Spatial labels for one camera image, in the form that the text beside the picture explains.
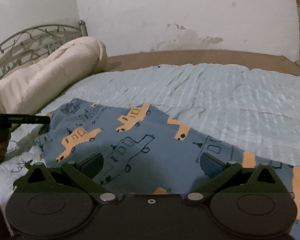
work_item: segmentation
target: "brown mattress edge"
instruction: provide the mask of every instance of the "brown mattress edge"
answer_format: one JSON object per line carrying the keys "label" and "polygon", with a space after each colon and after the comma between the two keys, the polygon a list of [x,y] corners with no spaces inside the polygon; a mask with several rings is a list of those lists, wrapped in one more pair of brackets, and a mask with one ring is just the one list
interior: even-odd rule
{"label": "brown mattress edge", "polygon": [[250,70],[259,68],[300,76],[300,66],[284,56],[217,49],[140,52],[113,56],[108,58],[108,64],[104,71],[124,71],[160,64],[197,65],[199,63],[237,64],[246,66]]}

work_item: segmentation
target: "silver bolt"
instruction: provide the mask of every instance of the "silver bolt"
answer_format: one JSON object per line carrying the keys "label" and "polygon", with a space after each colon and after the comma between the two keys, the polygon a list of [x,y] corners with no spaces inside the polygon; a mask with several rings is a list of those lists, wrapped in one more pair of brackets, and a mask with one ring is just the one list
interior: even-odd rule
{"label": "silver bolt", "polygon": [[156,201],[154,199],[148,199],[149,204],[154,204]]}
{"label": "silver bolt", "polygon": [[192,200],[192,201],[198,201],[198,200],[203,199],[203,195],[201,193],[197,193],[197,192],[192,192],[192,193],[188,194],[187,197],[189,200]]}
{"label": "silver bolt", "polygon": [[109,202],[115,199],[115,195],[112,193],[103,193],[100,195],[100,199],[104,202]]}

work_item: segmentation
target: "hand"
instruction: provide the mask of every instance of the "hand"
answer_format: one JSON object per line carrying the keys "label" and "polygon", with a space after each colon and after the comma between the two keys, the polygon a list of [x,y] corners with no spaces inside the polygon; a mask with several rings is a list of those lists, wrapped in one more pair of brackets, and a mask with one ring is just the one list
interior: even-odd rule
{"label": "hand", "polygon": [[7,153],[9,141],[11,139],[10,129],[0,130],[0,160],[2,160]]}

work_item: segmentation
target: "metal headboard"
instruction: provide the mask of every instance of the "metal headboard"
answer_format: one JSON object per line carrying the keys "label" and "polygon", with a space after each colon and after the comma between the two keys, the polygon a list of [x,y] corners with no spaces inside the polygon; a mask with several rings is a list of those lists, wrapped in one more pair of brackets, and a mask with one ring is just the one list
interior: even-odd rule
{"label": "metal headboard", "polygon": [[39,25],[7,38],[0,44],[0,80],[15,67],[50,55],[68,41],[88,36],[85,22],[80,20],[78,25]]}

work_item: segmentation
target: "triangular hole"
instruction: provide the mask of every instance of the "triangular hole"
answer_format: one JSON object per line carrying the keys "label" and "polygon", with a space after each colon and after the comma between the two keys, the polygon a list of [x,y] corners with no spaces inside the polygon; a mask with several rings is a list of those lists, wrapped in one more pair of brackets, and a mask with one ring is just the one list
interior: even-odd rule
{"label": "triangular hole", "polygon": [[272,178],[272,176],[271,176],[268,169],[262,169],[261,173],[259,174],[259,177],[258,177],[257,181],[267,182],[267,183],[275,183],[275,181]]}
{"label": "triangular hole", "polygon": [[28,183],[40,182],[45,180],[46,179],[41,169],[35,169],[34,172],[32,172],[32,174],[30,175],[30,178],[28,179]]}

